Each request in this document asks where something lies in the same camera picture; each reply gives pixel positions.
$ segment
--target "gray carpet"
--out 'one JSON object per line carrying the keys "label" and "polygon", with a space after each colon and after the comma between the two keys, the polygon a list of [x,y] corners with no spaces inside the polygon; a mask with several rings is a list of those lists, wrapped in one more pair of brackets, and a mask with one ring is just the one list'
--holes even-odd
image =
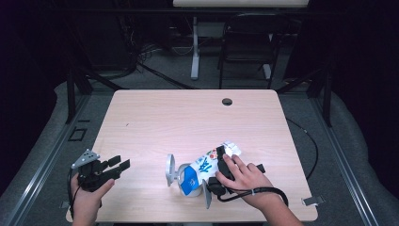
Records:
{"label": "gray carpet", "polygon": [[[190,79],[191,53],[181,56],[174,52],[154,51],[151,57],[148,54],[144,63],[187,85],[199,89],[217,89],[217,50],[214,46],[201,46],[199,80],[197,81]],[[273,89],[284,85],[281,78],[289,53],[290,49],[282,50]],[[228,70],[228,72],[234,76],[233,73],[237,71]],[[258,72],[257,76],[262,76],[262,72]],[[140,67],[133,74],[112,81],[128,89],[176,89],[175,86]],[[45,183],[39,187],[40,192],[37,197],[32,198],[32,202],[29,202],[30,204],[26,207],[26,214],[18,221],[22,225],[70,225],[65,219],[67,210],[59,208],[61,202],[68,199],[66,189],[68,169],[85,149],[92,147],[112,98],[112,91],[109,88],[97,81],[91,81],[91,83],[94,87],[91,96],[86,98],[77,92],[78,100],[81,100],[81,103],[86,100],[86,105],[81,109],[74,123],[70,125],[69,133],[64,136],[65,141],[61,142],[59,155],[55,159],[56,163],[50,169],[50,173],[43,178]],[[254,89],[254,86],[257,86],[256,89],[262,88],[259,83],[255,83],[247,84],[240,89]],[[314,102],[317,100],[308,99],[303,92],[305,88],[306,85],[303,85],[303,87],[294,89],[294,92],[282,94],[279,97],[286,117],[305,128],[315,139],[319,150],[318,163],[309,179],[309,186],[313,196],[321,195],[326,202],[317,207],[319,218],[315,222],[306,223],[306,225],[363,225],[359,209],[355,205],[337,165],[331,142],[322,123],[317,118],[319,113],[314,108]],[[235,84],[227,86],[226,89],[236,89]],[[6,225],[9,222],[9,217],[15,213],[13,211],[24,195],[24,190],[37,170],[40,169],[40,164],[59,142],[59,136],[65,131],[64,122],[68,112],[66,85],[60,85],[56,92],[58,103],[52,118],[18,175],[0,199],[1,225]],[[377,221],[380,225],[398,225],[399,201],[377,181],[373,170],[368,165],[367,146],[356,122],[342,101],[335,95],[331,107],[333,130],[363,188]],[[308,174],[314,164],[315,147],[303,130],[290,122],[287,123],[290,126],[303,169]],[[68,141],[74,126],[77,129],[87,130],[81,141]]]}

